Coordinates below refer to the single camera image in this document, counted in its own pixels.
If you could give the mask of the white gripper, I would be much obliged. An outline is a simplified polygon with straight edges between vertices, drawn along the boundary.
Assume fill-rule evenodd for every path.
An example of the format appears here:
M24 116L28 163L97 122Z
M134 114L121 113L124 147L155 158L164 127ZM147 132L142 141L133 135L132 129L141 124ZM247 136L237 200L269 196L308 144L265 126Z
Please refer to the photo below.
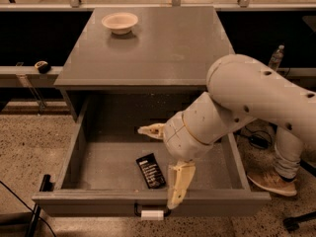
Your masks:
M182 112L177 112L165 124L141 126L137 132L154 139L163 139L169 153L180 160L168 167L167 207L175 209L183 202L196 172L196 163L191 160L206 154L213 144L203 144L190 134Z

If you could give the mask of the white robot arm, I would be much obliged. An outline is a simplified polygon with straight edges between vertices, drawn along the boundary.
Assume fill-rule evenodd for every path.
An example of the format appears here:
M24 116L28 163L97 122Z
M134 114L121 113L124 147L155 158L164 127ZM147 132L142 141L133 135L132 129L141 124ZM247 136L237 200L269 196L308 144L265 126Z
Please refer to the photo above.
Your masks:
M169 189L167 206L174 209L182 203L198 157L208 152L217 139L255 119L276 126L276 156L269 171L251 172L247 177L265 191L294 196L303 148L316 146L315 93L242 54L216 60L207 72L206 87L190 106L166 122L138 129L140 134L163 140L178 160L173 167L176 181Z

